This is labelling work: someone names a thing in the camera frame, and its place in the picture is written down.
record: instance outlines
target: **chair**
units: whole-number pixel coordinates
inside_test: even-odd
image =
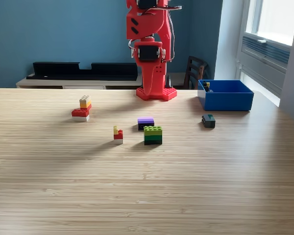
[[[198,59],[196,57],[190,56],[188,58],[183,88],[186,90],[189,90],[190,82],[191,82],[192,90],[197,90],[198,80],[202,80],[204,78],[207,69],[208,69],[207,62],[201,59]]]

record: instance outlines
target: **dark green lego brick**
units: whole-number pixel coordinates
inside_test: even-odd
[[[162,136],[144,136],[145,141],[161,141]]]
[[[145,141],[145,145],[162,145],[162,140],[160,141]]]
[[[216,126],[216,120],[211,114],[204,114],[202,116],[202,123],[206,128],[215,128]]]

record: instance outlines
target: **lime green lego brick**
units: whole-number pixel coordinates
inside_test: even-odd
[[[162,136],[144,136],[145,141],[161,141]]]
[[[145,126],[144,135],[145,136],[161,136],[162,127],[161,126]]]

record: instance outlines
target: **blue plastic bin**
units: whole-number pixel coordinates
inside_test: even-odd
[[[210,82],[210,92],[198,81],[198,98],[206,111],[249,111],[254,92],[240,80],[205,80]]]

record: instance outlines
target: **red robot arm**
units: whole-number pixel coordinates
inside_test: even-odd
[[[127,38],[130,43],[140,40],[132,48],[132,56],[142,68],[143,88],[136,91],[143,100],[163,99],[168,101],[177,95],[174,88],[166,87],[167,62],[171,61],[170,10],[169,0],[127,0],[131,8],[126,16]],[[161,42],[156,42],[157,33]]]

